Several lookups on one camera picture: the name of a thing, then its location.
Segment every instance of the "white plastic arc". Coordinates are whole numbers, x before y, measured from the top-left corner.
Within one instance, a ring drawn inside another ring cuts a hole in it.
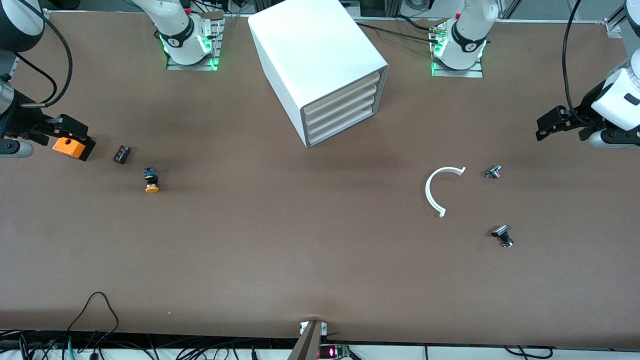
[[[436,202],[436,200],[433,200],[433,196],[431,195],[431,180],[433,180],[433,177],[436,176],[436,174],[439,174],[441,172],[452,172],[453,174],[456,174],[457,176],[462,175],[462,173],[465,172],[467,168],[463,167],[463,168],[455,168],[455,167],[444,167],[444,168],[439,168],[438,170],[434,171],[433,174],[431,174],[431,176],[429,176],[429,179],[427,179],[427,184],[424,186],[424,192],[427,195],[427,200],[429,201],[429,203],[431,204],[431,206],[433,206],[434,209],[438,210],[440,212],[440,217],[444,217],[444,213],[447,212],[447,210],[443,207],[441,207],[440,205],[438,205],[438,203]]]

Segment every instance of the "orange block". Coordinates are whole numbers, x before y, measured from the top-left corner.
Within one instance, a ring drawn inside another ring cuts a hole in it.
[[[80,155],[84,151],[85,146],[75,140],[68,138],[59,138],[53,145],[55,151],[61,152],[64,155],[70,156],[75,159],[79,159]]]

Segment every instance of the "metal bolt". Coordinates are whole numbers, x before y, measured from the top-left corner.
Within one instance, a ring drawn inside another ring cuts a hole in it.
[[[495,165],[484,173],[484,176],[487,179],[498,179],[500,177],[500,169],[502,169],[502,165]]]

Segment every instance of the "white storage box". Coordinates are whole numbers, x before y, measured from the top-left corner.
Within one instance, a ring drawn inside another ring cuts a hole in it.
[[[306,147],[378,111],[388,64],[338,0],[249,16],[264,73]]]

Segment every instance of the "brown work surface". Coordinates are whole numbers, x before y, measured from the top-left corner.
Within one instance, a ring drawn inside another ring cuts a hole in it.
[[[164,70],[145,15],[52,20],[74,77],[46,112],[97,146],[86,163],[37,145],[0,162],[1,328],[65,329],[101,290],[129,332],[295,336],[314,317],[345,340],[638,347],[638,154],[534,135],[565,103],[562,24],[497,24],[484,79],[432,78],[424,42],[365,29],[389,62],[380,111],[305,149],[246,19],[217,72]],[[25,56],[63,81],[50,32]],[[624,57],[603,26],[575,25],[575,102]],[[49,92],[24,65],[13,84]],[[467,171],[433,181],[438,218],[424,183],[444,166]],[[502,224],[511,249],[488,236]],[[75,329],[113,326],[90,309]]]

